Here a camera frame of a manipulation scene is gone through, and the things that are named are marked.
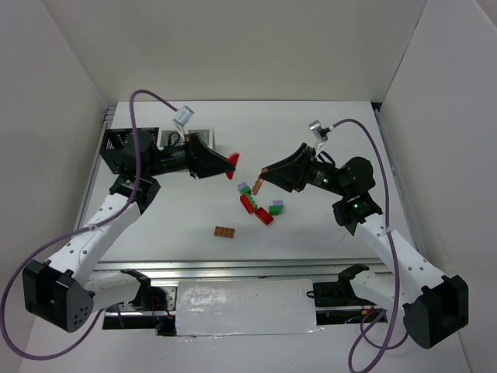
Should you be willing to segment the green and purple lego pair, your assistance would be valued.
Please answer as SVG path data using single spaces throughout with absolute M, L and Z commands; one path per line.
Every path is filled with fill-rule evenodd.
M 274 200 L 269 206 L 269 213 L 272 216 L 277 216 L 283 213 L 284 202 L 282 200 Z

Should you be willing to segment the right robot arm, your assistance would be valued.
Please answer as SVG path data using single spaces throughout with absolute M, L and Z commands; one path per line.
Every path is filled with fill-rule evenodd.
M 346 288 L 400 318 L 417 345 L 430 349 L 468 324 L 467 282 L 432 265 L 388 226 L 387 210 L 369 193 L 376 184 L 369 160 L 357 156 L 336 167 L 318 161 L 316 151 L 302 144 L 292 155 L 263 168 L 260 177 L 287 192 L 312 185 L 341 197 L 332 205 L 336 223 L 361 239 L 393 274 L 382 280 L 367 266 L 355 265 L 344 280 Z

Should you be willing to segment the small orange lego brick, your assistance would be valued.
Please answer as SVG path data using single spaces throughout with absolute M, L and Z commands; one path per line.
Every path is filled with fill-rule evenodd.
M 256 195 L 262 187 L 263 179 L 258 177 L 252 188 L 252 195 Z

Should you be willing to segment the orange lego plate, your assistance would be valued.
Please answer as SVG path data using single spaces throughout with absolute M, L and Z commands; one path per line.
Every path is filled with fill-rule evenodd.
M 216 226 L 214 229 L 214 236 L 233 239 L 235 237 L 235 229 L 224 226 Z

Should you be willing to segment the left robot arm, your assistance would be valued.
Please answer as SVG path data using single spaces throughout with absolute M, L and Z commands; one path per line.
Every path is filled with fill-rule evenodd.
M 224 157 L 197 134 L 187 134 L 182 145 L 160 149 L 152 133 L 141 129 L 128 134 L 116 151 L 118 177 L 99 210 L 63 248 L 42 263 L 29 261 L 22 272 L 26 310 L 69 333 L 94 311 L 121 302 L 147 309 L 154 296 L 164 294 L 132 269 L 105 280 L 89 278 L 119 236 L 152 204 L 161 188 L 156 177 L 188 170 L 198 179 L 220 174 L 231 178 L 239 157 L 237 152 Z

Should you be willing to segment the purple and green lego stack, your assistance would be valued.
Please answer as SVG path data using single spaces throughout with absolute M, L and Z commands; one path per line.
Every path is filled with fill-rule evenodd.
M 237 189 L 241 195 L 243 195 L 243 194 L 251 195 L 252 194 L 252 188 L 246 182 L 242 182 L 242 183 L 238 184 Z

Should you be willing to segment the red and green lego stack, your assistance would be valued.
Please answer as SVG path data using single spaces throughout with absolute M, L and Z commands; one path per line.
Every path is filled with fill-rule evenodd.
M 254 214 L 255 211 L 258 208 L 257 203 L 253 200 L 252 196 L 250 194 L 242 194 L 240 196 L 240 201 L 244 207 L 244 209 L 249 213 L 249 214 Z

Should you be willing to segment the red curved lego brick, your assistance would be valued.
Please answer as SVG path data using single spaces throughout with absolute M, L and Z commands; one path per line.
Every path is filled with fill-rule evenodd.
M 227 161 L 231 164 L 231 169 L 226 172 L 226 176 L 229 180 L 233 180 L 234 178 L 239 158 L 240 154 L 238 152 L 230 154 L 229 157 L 227 158 Z

